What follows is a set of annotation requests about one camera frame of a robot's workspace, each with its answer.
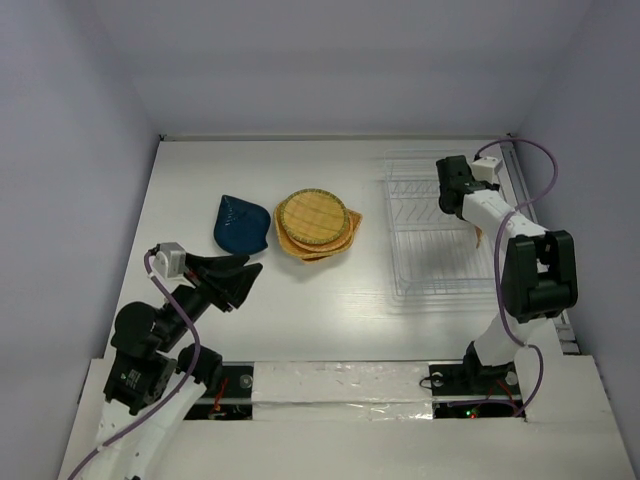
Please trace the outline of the round green rimmed woven plate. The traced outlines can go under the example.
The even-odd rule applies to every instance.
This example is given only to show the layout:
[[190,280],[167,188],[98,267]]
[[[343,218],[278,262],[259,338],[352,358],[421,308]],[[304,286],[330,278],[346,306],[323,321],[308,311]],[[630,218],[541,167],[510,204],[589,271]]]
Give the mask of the round green rimmed woven plate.
[[338,239],[349,224],[343,201],[318,188],[290,194],[280,210],[280,221],[290,238],[301,243],[324,245]]

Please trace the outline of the leaf shaped woven plate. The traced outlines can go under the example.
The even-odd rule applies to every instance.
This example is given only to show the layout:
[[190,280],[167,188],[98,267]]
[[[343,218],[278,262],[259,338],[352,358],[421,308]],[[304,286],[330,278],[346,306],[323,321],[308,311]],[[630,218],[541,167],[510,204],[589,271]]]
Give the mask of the leaf shaped woven plate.
[[474,227],[474,231],[476,235],[476,249],[479,249],[482,244],[482,240],[484,238],[484,232],[478,226]]

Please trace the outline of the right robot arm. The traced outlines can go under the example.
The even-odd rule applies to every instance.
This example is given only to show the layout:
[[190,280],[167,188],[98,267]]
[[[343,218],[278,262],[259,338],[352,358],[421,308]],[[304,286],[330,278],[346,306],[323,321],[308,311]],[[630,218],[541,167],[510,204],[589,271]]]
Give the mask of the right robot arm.
[[509,205],[494,181],[497,166],[494,158],[469,162],[463,155],[436,163],[441,211],[493,242],[498,300],[496,317],[461,362],[430,367],[428,380],[437,395],[485,394],[513,371],[532,332],[578,299],[573,237],[547,230]]

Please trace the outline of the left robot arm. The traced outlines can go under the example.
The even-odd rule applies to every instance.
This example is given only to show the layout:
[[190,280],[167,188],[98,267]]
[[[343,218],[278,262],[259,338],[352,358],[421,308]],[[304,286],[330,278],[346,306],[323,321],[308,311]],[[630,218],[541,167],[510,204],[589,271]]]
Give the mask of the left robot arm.
[[195,323],[211,307],[239,308],[262,265],[246,255],[189,254],[177,243],[150,249],[143,265],[164,303],[131,302],[116,315],[115,356],[84,479],[150,479],[183,420],[252,413],[253,366],[225,364],[202,344]]

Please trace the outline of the dark blue leaf plate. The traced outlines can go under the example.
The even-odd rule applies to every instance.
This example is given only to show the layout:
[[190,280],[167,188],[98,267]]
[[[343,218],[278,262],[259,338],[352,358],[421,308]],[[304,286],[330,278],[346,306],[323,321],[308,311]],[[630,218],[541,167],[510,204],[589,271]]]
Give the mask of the dark blue leaf plate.
[[213,238],[225,252],[254,255],[268,248],[271,216],[262,206],[223,195],[216,217]]

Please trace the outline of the rounded square woven plate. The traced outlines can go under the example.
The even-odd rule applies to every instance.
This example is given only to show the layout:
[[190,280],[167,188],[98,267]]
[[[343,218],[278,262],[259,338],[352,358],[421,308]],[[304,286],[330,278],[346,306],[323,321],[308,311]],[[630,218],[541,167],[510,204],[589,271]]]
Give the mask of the rounded square woven plate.
[[283,204],[284,202],[281,201],[274,210],[274,220],[275,220],[275,228],[276,228],[278,242],[285,253],[287,253],[292,257],[298,258],[303,263],[307,263],[307,262],[304,262],[301,259],[301,257],[312,250],[304,248],[303,246],[295,243],[294,240],[290,238],[289,235],[286,233],[284,227],[281,225],[280,210]]

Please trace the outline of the triangular woven orange plate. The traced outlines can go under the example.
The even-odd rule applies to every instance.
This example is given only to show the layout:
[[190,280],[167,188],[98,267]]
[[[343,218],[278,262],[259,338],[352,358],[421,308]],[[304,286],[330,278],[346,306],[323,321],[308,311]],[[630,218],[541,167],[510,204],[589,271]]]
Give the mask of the triangular woven orange plate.
[[362,215],[360,213],[354,212],[353,210],[349,210],[348,214],[349,214],[349,228],[347,231],[348,235],[345,241],[341,245],[331,250],[309,251],[308,253],[304,254],[301,257],[301,259],[304,262],[309,263],[309,262],[320,261],[321,259],[338,255],[346,252],[352,246],[355,239],[355,233],[357,232],[362,220]]

